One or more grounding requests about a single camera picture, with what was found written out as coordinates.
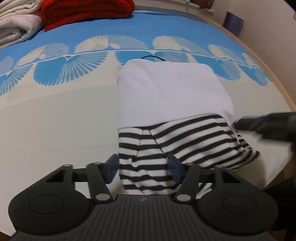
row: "wall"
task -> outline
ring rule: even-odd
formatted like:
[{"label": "wall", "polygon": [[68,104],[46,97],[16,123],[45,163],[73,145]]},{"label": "wall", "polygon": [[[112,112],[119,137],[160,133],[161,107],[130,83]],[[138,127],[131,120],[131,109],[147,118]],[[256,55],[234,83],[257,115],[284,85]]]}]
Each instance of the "wall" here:
[{"label": "wall", "polygon": [[[216,2],[220,3],[213,6],[213,19],[221,23],[226,11],[219,5],[229,6],[229,0]],[[239,38],[267,64],[296,103],[294,10],[284,0],[231,0],[228,11],[244,19]]]},{"label": "wall", "polygon": [[212,6],[212,10],[214,10],[214,15],[211,18],[222,25],[226,12],[229,10],[232,1],[233,0],[215,0]]}]

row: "black gripper base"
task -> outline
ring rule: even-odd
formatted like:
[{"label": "black gripper base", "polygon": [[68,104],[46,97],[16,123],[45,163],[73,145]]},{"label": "black gripper base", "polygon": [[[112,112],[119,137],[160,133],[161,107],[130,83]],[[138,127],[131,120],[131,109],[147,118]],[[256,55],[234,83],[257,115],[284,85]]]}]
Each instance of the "black gripper base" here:
[{"label": "black gripper base", "polygon": [[97,204],[78,227],[52,236],[17,232],[11,241],[275,241],[267,232],[252,236],[224,234],[207,226],[190,205],[169,196],[119,195]]}]

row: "purple box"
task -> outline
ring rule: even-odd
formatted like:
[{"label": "purple box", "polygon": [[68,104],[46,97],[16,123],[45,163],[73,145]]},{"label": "purple box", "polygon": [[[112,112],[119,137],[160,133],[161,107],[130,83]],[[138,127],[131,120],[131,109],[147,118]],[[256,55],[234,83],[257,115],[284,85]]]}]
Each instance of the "purple box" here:
[{"label": "purple box", "polygon": [[243,22],[244,20],[240,17],[227,12],[222,26],[238,37],[242,30]]}]

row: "mattress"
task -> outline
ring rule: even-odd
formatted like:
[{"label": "mattress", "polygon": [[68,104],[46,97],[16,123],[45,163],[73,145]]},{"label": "mattress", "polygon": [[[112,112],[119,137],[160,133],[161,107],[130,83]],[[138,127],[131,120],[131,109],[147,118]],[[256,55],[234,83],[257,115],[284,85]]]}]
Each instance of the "mattress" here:
[{"label": "mattress", "polygon": [[[65,163],[82,168],[118,152],[116,79],[130,59],[209,65],[237,118],[290,111],[259,64],[224,32],[196,15],[161,11],[64,25],[0,50],[0,231],[14,232],[7,208],[17,193]],[[289,145],[242,136],[261,158],[239,173],[262,188],[288,162]],[[89,196],[84,183],[76,188]],[[109,188],[117,192],[118,176]]]}]

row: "folded clothing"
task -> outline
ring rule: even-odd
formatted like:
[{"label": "folded clothing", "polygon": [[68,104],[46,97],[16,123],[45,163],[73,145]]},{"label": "folded clothing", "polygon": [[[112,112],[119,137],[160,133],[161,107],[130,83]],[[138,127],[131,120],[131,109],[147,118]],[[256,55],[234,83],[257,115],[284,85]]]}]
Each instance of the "folded clothing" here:
[{"label": "folded clothing", "polygon": [[3,0],[0,1],[0,20],[16,14],[33,13],[41,9],[44,0]]},{"label": "folded clothing", "polygon": [[231,99],[205,64],[128,61],[118,76],[119,128],[212,113],[231,125]]},{"label": "folded clothing", "polygon": [[13,15],[1,20],[0,49],[29,39],[42,27],[37,13]]},{"label": "folded clothing", "polygon": [[45,0],[41,18],[45,31],[89,19],[124,18],[132,14],[133,0]]},{"label": "folded clothing", "polygon": [[207,65],[130,60],[118,90],[119,175],[128,194],[175,193],[169,153],[182,163],[231,170],[259,156],[230,127],[231,99]]}]

